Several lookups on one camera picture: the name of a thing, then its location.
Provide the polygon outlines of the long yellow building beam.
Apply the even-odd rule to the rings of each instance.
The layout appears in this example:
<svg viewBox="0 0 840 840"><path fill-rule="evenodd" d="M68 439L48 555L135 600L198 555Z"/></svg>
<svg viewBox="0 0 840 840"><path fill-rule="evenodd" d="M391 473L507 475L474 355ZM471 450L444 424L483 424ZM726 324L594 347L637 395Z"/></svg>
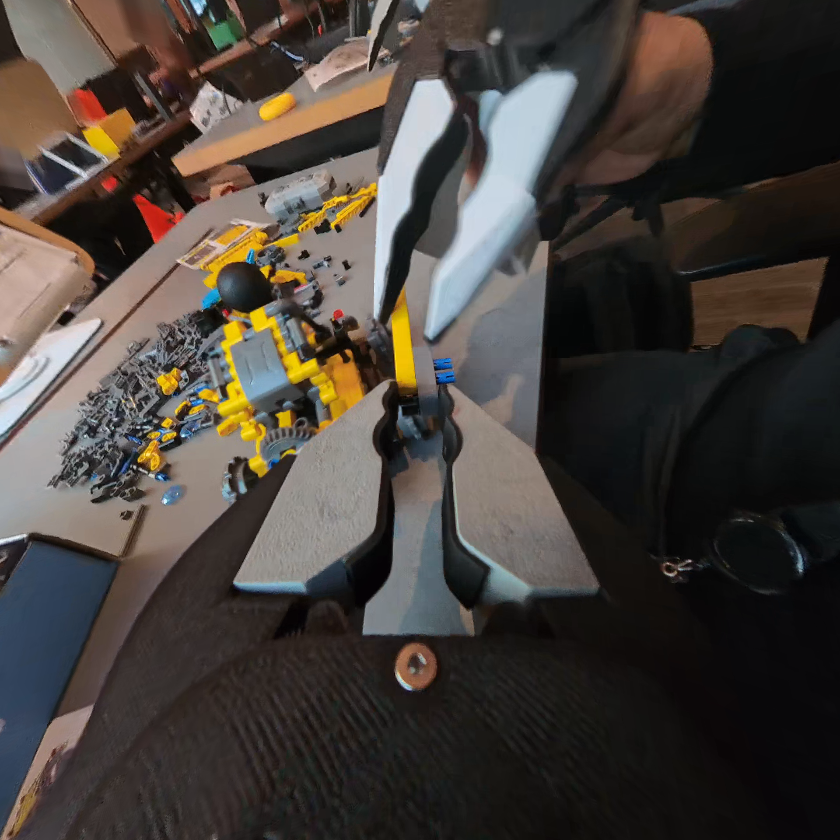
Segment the long yellow building beam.
<svg viewBox="0 0 840 840"><path fill-rule="evenodd" d="M406 290L400 291L391 318L394 380L404 401L418 396L417 372L414 360L413 337Z"/></svg>

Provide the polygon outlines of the white chair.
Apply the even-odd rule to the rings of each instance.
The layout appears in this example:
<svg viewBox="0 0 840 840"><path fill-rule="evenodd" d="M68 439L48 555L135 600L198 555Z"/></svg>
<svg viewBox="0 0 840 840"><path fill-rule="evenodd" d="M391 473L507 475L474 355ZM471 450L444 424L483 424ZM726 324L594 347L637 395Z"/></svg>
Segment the white chair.
<svg viewBox="0 0 840 840"><path fill-rule="evenodd" d="M1 436L19 425L102 327L91 318L46 333L1 386Z"/></svg>

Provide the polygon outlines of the yellow crate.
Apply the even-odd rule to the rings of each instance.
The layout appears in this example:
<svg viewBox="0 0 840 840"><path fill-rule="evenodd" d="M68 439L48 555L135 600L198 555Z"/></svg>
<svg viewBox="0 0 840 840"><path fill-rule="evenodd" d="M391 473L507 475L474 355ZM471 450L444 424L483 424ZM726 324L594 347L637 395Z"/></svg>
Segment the yellow crate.
<svg viewBox="0 0 840 840"><path fill-rule="evenodd" d="M127 108L110 113L98 122L81 130L86 143L112 161L134 139L137 124Z"/></svg>

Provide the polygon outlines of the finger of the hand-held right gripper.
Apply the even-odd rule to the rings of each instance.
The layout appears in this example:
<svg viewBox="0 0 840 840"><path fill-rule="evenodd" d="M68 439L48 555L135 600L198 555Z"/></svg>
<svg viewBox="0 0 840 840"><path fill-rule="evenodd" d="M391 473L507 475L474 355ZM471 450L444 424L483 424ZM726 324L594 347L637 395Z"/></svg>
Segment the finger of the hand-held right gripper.
<svg viewBox="0 0 840 840"><path fill-rule="evenodd" d="M537 230L543 165L578 88L570 70L542 70L508 93L480 96L484 168L458 210L455 236L432 275L425 340L437 342L480 286Z"/></svg>
<svg viewBox="0 0 840 840"><path fill-rule="evenodd" d="M378 180L374 240L373 312L388 322L396 309L418 240L434 203L469 137L459 100L441 77L418 79L406 102ZM466 307L475 249L471 206L449 202L455 230L429 289L427 323L452 323Z"/></svg>

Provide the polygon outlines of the grey connector with blue pin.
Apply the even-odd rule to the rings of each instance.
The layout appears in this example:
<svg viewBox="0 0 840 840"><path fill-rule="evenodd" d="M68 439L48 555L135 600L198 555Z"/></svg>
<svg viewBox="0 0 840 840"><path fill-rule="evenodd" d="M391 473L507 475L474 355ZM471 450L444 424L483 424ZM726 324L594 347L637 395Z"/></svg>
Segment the grey connector with blue pin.
<svg viewBox="0 0 840 840"><path fill-rule="evenodd" d="M397 428L406 438L427 438L437 430L438 398L443 385L456 383L455 363L415 348L412 362L395 363L398 386Z"/></svg>

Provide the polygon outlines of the white paper sheet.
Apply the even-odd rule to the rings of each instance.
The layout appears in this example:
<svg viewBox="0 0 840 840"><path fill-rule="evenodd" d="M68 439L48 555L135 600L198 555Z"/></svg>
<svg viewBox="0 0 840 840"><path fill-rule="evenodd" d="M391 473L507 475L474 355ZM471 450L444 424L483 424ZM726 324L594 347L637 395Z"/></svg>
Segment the white paper sheet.
<svg viewBox="0 0 840 840"><path fill-rule="evenodd" d="M303 72L303 78L312 91L347 77L368 65L369 45L365 39L345 41L333 48L319 63L310 65Z"/></svg>

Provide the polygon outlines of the grey motor block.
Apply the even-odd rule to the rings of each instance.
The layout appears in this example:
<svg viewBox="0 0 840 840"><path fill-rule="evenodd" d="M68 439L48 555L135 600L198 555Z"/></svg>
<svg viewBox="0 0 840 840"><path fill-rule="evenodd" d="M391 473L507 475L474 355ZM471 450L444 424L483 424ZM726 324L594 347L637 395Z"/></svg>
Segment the grey motor block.
<svg viewBox="0 0 840 840"><path fill-rule="evenodd" d="M327 170L302 175L269 194L260 194L260 204L279 225L294 223L301 215L317 211L334 195L336 181Z"/></svg>

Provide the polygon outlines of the yellow toy construction vehicle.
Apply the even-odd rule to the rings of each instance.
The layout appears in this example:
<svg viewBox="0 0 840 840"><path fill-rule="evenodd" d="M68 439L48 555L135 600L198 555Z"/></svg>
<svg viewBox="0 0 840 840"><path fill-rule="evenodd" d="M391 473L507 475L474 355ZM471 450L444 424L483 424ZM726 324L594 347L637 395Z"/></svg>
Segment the yellow toy construction vehicle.
<svg viewBox="0 0 840 840"><path fill-rule="evenodd" d="M321 318L315 280L236 261L220 269L216 291L227 317L205 352L219 398L216 431L254 446L224 473L222 494L232 504L360 403L384 372L354 316L336 309Z"/></svg>

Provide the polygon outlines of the yellow beam assembly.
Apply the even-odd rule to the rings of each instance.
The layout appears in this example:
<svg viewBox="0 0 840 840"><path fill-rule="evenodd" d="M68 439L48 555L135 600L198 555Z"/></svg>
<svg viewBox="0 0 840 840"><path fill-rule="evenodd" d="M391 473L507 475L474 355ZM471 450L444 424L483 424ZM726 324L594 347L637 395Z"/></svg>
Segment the yellow beam assembly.
<svg viewBox="0 0 840 840"><path fill-rule="evenodd" d="M297 232L305 234L314 231L322 235L330 230L340 231L352 218L363 215L377 197L378 184L372 182L352 193L335 196L319 208L301 215Z"/></svg>

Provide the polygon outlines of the blue cardboard box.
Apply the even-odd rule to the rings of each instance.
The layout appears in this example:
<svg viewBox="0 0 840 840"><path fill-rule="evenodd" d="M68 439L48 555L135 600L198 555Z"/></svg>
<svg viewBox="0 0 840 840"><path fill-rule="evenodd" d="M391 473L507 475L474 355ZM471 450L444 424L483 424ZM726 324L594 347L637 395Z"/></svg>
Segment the blue cardboard box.
<svg viewBox="0 0 840 840"><path fill-rule="evenodd" d="M1 817L10 816L119 568L78 543L1 540Z"/></svg>

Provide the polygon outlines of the orange cone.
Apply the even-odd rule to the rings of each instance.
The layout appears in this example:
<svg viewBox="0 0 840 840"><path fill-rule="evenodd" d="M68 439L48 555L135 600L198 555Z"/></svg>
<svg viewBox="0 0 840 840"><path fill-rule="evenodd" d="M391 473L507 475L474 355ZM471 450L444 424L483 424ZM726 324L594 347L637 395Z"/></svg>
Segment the orange cone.
<svg viewBox="0 0 840 840"><path fill-rule="evenodd" d="M140 212L143 223L155 245L168 235L185 216L183 211L166 211L139 193L133 195L133 204Z"/></svg>

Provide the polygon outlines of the brown cardboard piece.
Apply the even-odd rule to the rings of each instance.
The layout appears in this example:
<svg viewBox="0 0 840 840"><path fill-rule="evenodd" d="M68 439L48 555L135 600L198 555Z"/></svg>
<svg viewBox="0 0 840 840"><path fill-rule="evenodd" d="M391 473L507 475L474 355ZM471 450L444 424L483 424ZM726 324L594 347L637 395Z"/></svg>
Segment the brown cardboard piece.
<svg viewBox="0 0 840 840"><path fill-rule="evenodd" d="M121 520L126 522L129 527L125 533L120 550L116 555L118 560L125 560L131 555L134 544L137 542L144 524L148 509L148 505L141 503L134 509L125 510L120 513Z"/></svg>

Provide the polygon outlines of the black wristwatch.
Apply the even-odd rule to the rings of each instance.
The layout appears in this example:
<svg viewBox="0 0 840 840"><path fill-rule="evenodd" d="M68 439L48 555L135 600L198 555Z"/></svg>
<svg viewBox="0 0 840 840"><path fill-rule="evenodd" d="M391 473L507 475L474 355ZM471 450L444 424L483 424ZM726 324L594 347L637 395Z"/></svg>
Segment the black wristwatch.
<svg viewBox="0 0 840 840"><path fill-rule="evenodd" d="M672 583L715 572L756 595L788 592L809 569L808 552L780 518L738 511L710 535L698 538L686 553L665 554L658 567Z"/></svg>

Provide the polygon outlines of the grey desk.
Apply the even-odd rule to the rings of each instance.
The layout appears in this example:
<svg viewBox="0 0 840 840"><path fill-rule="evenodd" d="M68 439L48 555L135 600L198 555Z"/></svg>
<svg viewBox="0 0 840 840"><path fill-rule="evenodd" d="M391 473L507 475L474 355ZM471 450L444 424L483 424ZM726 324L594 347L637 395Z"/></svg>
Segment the grey desk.
<svg viewBox="0 0 840 840"><path fill-rule="evenodd" d="M101 328L73 369L27 423L2 446L2 537L26 532L82 543L117 554L129 525L117 500L92 504L81 488L48 488L57 472L60 442L77 418L77 405L125 354L129 343L150 339L156 324L171 322L199 307L204 275L178 266L207 231L233 217L266 218L260 193L269 193L298 174L202 203L162 241L115 280L81 313ZM541 245L527 275L495 275L434 348L449 357L456 386L500 424L530 446L536 442L542 357L542 317L548 248ZM220 485L228 461L249 448L235 434L212 430L178 448L173 483L185 495L173 506L161 503L163 489L147 490L145 513L133 550L114 579L87 645L55 716L96 702L103 682L137 615L173 563L228 505ZM392 574L366 606L365 635L472 635L464 612L443 578L440 499L444 463L440 436L409 445L406 462L392 472L395 496L395 558Z"/></svg>

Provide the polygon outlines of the printed paper sheet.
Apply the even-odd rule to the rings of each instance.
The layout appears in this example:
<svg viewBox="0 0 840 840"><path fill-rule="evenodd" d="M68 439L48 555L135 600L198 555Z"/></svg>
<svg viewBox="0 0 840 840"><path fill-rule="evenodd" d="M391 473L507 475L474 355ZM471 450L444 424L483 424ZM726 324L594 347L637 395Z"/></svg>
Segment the printed paper sheet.
<svg viewBox="0 0 840 840"><path fill-rule="evenodd" d="M1 226L2 347L26 349L88 288L92 268L78 252Z"/></svg>

